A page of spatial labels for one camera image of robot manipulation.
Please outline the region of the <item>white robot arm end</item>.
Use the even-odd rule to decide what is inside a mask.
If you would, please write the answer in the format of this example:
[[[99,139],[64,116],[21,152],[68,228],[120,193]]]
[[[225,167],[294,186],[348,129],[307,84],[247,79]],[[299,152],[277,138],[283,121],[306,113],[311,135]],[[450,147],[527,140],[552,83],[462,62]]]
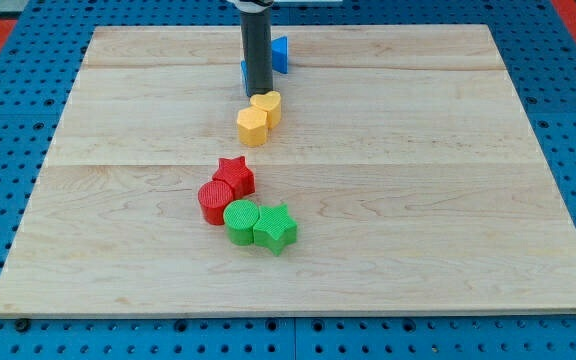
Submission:
[[[270,8],[274,0],[227,0],[239,11],[246,13],[259,13]]]

